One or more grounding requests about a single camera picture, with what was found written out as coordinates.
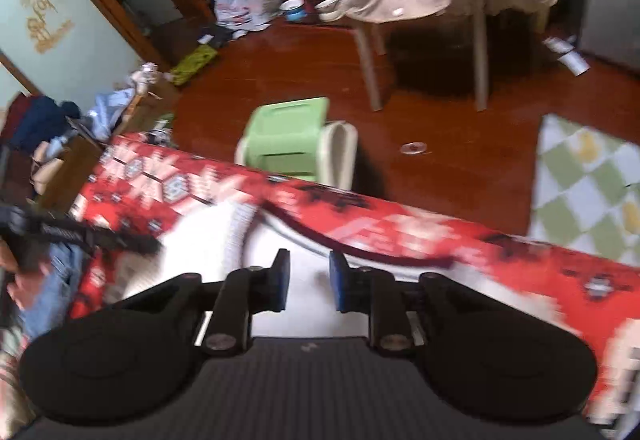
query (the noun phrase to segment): green plastic stool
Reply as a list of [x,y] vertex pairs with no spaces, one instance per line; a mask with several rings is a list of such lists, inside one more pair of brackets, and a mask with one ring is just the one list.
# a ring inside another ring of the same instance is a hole
[[250,167],[318,181],[318,143],[329,99],[316,97],[265,105],[244,129],[244,162]]

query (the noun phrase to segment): white cloth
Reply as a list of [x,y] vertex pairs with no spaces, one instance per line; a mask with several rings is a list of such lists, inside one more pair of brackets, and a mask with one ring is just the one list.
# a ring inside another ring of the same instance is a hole
[[96,139],[104,142],[109,140],[111,131],[129,106],[134,94],[133,88],[125,88],[95,96],[95,105],[87,115],[92,119],[91,131]]
[[[257,208],[252,205],[226,201],[190,213],[162,237],[162,242],[164,250],[157,260],[132,254],[121,257],[116,266],[116,289],[110,291],[108,303],[183,273],[199,273],[204,282],[210,282],[222,281],[237,267],[270,267],[278,250],[284,248],[289,250],[291,261],[286,309],[255,315],[252,335],[305,338],[368,335],[366,315],[341,314],[335,310],[329,283],[329,249],[297,234],[274,217],[257,215]],[[390,271],[399,281],[417,281],[422,272],[437,271],[355,257],[347,259],[352,267],[370,265]],[[550,298],[513,292],[473,267],[458,264],[443,274],[540,319],[560,321]]]

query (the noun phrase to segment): human hand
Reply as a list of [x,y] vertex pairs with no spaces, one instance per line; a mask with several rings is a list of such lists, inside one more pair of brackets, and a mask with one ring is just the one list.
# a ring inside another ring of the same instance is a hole
[[19,273],[14,254],[4,240],[0,239],[0,265],[8,273],[15,274],[13,283],[9,283],[6,291],[20,310],[31,308],[40,293],[42,283],[51,271],[49,260],[41,261],[37,273]]

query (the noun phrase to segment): white bowl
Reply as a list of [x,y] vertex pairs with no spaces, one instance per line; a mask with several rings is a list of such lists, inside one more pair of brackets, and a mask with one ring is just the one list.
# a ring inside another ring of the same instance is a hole
[[304,0],[287,0],[280,5],[281,11],[295,11],[305,4]]
[[334,22],[335,20],[339,20],[343,16],[343,12],[341,11],[332,11],[330,13],[320,13],[318,14],[318,18],[323,22]]
[[339,1],[340,0],[324,0],[316,5],[316,11],[319,13],[331,13],[335,11]]

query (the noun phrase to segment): black mount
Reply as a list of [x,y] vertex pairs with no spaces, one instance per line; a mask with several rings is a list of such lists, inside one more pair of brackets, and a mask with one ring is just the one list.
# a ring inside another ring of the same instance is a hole
[[[386,271],[352,269],[337,251],[329,260],[337,310],[369,316],[370,350],[414,364],[452,407],[539,425],[586,403],[596,360],[574,335],[437,273],[397,282]],[[182,274],[52,330],[22,356],[22,387],[57,422],[115,424],[150,413],[190,387],[212,357],[251,355],[252,316],[284,310],[289,262],[281,249],[270,269],[239,269],[222,282]],[[202,345],[194,346],[208,310]],[[425,344],[414,342],[410,311]]]

